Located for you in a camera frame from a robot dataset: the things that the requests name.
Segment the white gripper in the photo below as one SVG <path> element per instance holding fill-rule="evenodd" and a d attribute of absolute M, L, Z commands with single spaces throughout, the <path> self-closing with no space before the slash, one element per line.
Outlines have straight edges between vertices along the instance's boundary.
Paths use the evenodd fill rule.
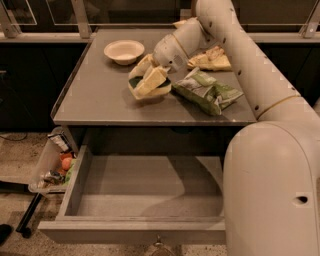
<path fill-rule="evenodd" d="M 129 73 L 129 79 L 143 77 L 136 88 L 132 88 L 128 81 L 128 88 L 137 100 L 163 96 L 171 91 L 171 84 L 160 88 L 160 85 L 168 79 L 167 71 L 162 67 L 155 67 L 155 62 L 172 72 L 180 70 L 187 64 L 187 54 L 173 34 L 166 35 L 160 40 L 152 55 L 145 55 Z"/>

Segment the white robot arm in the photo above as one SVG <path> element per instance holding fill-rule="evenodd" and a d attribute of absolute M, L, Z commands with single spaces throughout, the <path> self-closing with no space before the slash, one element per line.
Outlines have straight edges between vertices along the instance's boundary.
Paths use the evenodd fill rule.
<path fill-rule="evenodd" d="M 145 96 L 210 39 L 256 117 L 231 140 L 223 173 L 228 256 L 320 256 L 320 117 L 241 27 L 231 0 L 193 0 L 193 18 L 130 72 Z"/>

